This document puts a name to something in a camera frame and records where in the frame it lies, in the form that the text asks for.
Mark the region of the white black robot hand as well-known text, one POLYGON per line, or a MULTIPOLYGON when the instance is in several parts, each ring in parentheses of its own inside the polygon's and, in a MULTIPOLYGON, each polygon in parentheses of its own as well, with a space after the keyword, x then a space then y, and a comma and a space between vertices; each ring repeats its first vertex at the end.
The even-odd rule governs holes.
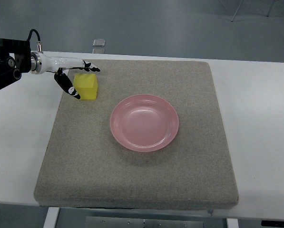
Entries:
POLYGON ((68 76, 63 73, 68 69, 79 69, 86 72, 99 72, 100 69, 94 64, 79 58, 73 57, 48 57, 41 52, 31 53, 31 73, 43 74, 45 72, 54 73, 54 79, 67 94, 76 99, 80 99, 80 94, 68 76))

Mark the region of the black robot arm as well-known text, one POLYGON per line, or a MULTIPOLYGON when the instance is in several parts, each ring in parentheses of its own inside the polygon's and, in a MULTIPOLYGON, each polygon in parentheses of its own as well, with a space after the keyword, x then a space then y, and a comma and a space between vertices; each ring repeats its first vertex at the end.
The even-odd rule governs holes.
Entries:
POLYGON ((0 38, 0 90, 31 70, 30 41, 0 38))

